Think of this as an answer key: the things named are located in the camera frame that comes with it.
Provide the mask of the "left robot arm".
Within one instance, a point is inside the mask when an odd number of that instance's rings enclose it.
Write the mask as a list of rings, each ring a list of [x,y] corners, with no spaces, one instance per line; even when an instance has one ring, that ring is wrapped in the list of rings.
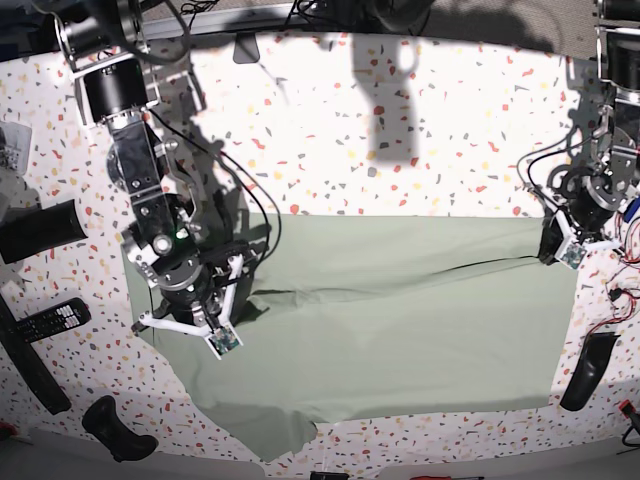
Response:
[[[576,270],[595,251],[618,249],[605,224],[639,198],[639,22],[637,1],[597,1],[597,76],[605,86],[599,123],[582,141],[589,157],[556,169],[546,186],[529,190],[547,213],[537,258]]]

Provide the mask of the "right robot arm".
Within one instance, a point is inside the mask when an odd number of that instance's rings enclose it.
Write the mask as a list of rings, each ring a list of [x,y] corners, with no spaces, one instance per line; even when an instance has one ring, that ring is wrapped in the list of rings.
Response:
[[[160,102],[154,70],[189,55],[189,28],[180,26],[178,51],[161,55],[150,50],[139,1],[52,1],[43,9],[54,18],[83,125],[104,126],[112,139],[107,170],[134,214],[123,251],[162,296],[133,331],[169,330],[234,348],[231,313],[249,246],[235,239],[223,195],[204,200],[144,118]]]

